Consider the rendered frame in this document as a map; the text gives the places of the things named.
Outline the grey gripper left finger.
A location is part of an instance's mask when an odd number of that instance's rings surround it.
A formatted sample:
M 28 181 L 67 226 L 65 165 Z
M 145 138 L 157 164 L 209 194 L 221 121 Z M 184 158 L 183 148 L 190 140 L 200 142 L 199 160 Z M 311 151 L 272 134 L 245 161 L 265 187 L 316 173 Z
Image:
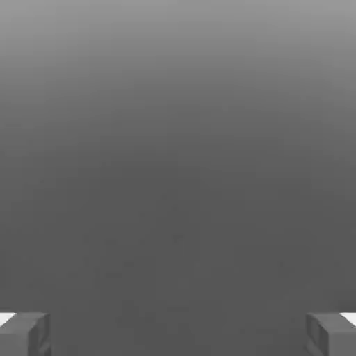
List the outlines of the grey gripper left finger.
M 0 313 L 0 356 L 51 356 L 51 315 Z

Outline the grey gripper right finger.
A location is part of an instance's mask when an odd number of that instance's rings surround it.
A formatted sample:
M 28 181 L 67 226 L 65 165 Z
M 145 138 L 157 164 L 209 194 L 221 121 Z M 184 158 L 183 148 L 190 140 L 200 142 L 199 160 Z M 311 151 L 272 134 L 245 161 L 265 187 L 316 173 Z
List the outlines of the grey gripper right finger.
M 310 356 L 356 356 L 356 312 L 308 313 L 305 326 Z

